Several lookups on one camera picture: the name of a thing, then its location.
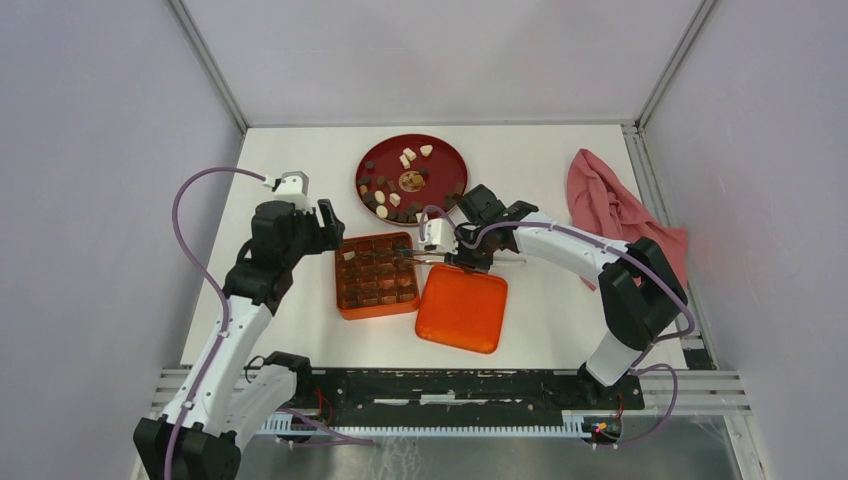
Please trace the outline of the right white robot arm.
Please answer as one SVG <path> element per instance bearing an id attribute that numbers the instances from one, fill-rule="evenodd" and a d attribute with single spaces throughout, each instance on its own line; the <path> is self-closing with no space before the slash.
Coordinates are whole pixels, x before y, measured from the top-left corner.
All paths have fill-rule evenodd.
<path id="1" fill-rule="evenodd" d="M 647 237 L 614 240 L 560 223 L 525 201 L 505 205 L 484 185 L 458 203 L 465 223 L 455 224 L 437 206 L 424 209 L 419 243 L 444 254 L 469 273 L 486 273 L 500 251 L 538 258 L 576 274 L 601 296 L 607 332 L 579 371 L 580 400 L 602 408 L 619 380 L 657 343 L 678 316 L 693 327 L 684 288 L 660 245 Z"/>

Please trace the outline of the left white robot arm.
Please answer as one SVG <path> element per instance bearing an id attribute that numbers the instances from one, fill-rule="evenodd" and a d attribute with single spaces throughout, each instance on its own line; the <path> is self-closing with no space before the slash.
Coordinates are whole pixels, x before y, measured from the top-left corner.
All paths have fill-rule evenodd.
<path id="1" fill-rule="evenodd" d="M 160 417 L 141 419 L 133 433 L 149 478 L 233 479 L 243 449 L 272 412 L 312 399 L 313 379 L 286 365 L 263 366 L 253 384 L 235 387 L 293 284 L 294 268 L 305 256 L 340 249 L 344 230 L 328 199 L 306 210 L 281 200 L 256 207 L 198 361 Z"/>

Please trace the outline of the orange chocolate box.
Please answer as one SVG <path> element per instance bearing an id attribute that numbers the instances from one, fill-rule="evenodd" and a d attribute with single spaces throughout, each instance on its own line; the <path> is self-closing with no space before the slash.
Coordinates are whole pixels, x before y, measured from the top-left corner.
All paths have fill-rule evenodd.
<path id="1" fill-rule="evenodd" d="M 418 310 L 418 277 L 412 263 L 399 259 L 397 249 L 411 249 L 406 232 L 389 232 L 344 240 L 335 253 L 336 307 L 345 320 L 363 320 Z M 350 261 L 344 252 L 354 251 Z"/>

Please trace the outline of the metal tongs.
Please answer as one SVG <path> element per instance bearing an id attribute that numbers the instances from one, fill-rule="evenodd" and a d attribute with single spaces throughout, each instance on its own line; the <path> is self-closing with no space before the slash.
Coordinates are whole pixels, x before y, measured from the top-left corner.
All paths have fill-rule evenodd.
<path id="1" fill-rule="evenodd" d="M 397 249 L 395 255 L 408 263 L 421 265 L 444 264 L 472 272 L 483 273 L 489 272 L 492 268 L 523 267 L 527 264 L 525 259 L 518 257 L 488 256 L 482 259 L 475 259 L 435 250 Z"/>

